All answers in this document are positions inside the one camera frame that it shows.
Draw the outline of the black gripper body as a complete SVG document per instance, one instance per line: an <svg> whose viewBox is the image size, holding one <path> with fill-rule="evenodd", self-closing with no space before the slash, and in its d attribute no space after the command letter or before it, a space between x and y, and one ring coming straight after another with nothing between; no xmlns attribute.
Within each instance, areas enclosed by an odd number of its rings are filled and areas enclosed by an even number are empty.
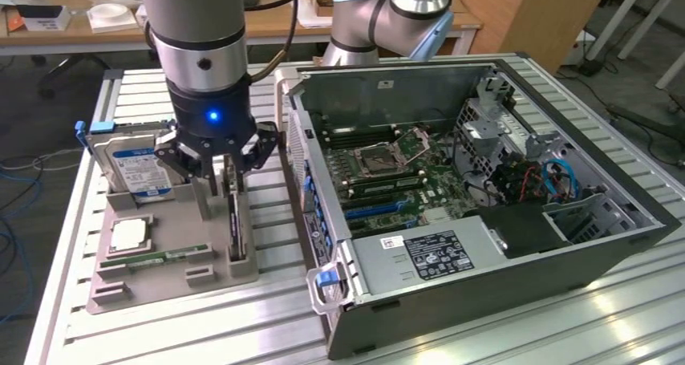
<svg viewBox="0 0 685 365"><path fill-rule="evenodd" d="M246 167L250 158L242 149L256 134L248 76L243 75L231 87L211 92L184 91L172 82L167 87L179 141L202 160L228 155L236 167Z"/></svg>

